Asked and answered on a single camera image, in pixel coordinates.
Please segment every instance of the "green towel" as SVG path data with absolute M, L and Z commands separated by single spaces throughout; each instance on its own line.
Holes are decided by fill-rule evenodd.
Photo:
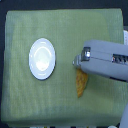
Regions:
M 77 98 L 72 61 L 90 39 L 123 43 L 120 9 L 9 11 L 6 18 L 1 118 L 10 126 L 116 125 L 128 100 L 126 83 L 89 75 Z M 29 69 L 29 51 L 50 40 L 56 66 L 44 81 Z

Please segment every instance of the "food piece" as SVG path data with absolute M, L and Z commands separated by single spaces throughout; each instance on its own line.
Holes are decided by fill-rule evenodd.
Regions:
M 88 81 L 88 74 L 84 73 L 82 70 L 77 69 L 76 75 L 76 89 L 78 98 L 82 96 L 83 91 L 86 87 L 86 83 Z

